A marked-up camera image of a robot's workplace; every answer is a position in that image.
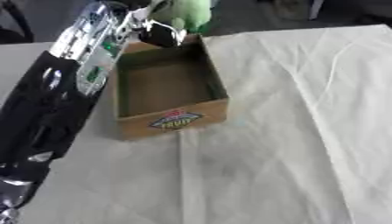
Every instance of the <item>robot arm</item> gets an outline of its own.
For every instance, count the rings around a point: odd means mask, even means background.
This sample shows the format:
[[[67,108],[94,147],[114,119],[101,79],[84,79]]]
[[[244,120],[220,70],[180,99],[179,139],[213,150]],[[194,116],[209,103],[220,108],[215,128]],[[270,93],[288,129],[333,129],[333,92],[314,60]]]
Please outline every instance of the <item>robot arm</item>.
[[[180,45],[186,33],[149,20],[154,7],[91,3],[10,93],[0,110],[0,224],[17,222],[50,163],[65,156],[132,38]]]

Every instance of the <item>open box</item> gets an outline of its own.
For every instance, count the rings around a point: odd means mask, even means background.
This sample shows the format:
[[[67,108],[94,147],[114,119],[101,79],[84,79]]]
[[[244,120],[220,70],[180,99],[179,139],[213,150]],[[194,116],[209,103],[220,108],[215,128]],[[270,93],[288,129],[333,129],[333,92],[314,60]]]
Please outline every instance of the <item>open box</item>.
[[[201,36],[175,48],[130,44],[114,76],[115,118],[124,138],[226,120],[228,95]]]

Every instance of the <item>white tablecloth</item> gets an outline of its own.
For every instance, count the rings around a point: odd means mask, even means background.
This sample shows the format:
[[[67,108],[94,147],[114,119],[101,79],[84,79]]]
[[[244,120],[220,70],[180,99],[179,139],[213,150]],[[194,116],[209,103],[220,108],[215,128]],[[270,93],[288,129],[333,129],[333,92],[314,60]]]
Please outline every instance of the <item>white tablecloth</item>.
[[[119,141],[106,93],[21,222],[391,223],[388,27],[206,42],[231,96],[226,122]],[[2,100],[48,46],[0,47]]]

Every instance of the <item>black cable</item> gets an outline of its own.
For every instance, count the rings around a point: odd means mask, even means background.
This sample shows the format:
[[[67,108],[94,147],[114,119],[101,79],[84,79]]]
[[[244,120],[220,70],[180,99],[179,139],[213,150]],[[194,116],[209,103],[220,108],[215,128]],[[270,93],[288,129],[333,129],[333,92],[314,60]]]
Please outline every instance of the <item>black cable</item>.
[[[22,11],[11,1],[6,0],[3,2],[3,8],[10,13],[10,15],[17,21],[20,29],[24,33],[24,38],[27,42],[34,42],[34,34],[30,29],[30,26],[27,23],[25,16],[23,15]]]

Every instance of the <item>plush toy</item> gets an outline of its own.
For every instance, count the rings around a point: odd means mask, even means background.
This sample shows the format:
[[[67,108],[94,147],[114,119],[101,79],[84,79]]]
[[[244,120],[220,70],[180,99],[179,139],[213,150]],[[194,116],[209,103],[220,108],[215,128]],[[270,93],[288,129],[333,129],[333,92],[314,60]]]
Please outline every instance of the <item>plush toy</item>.
[[[211,19],[211,0],[168,0],[168,4],[153,17],[178,29],[201,32]]]

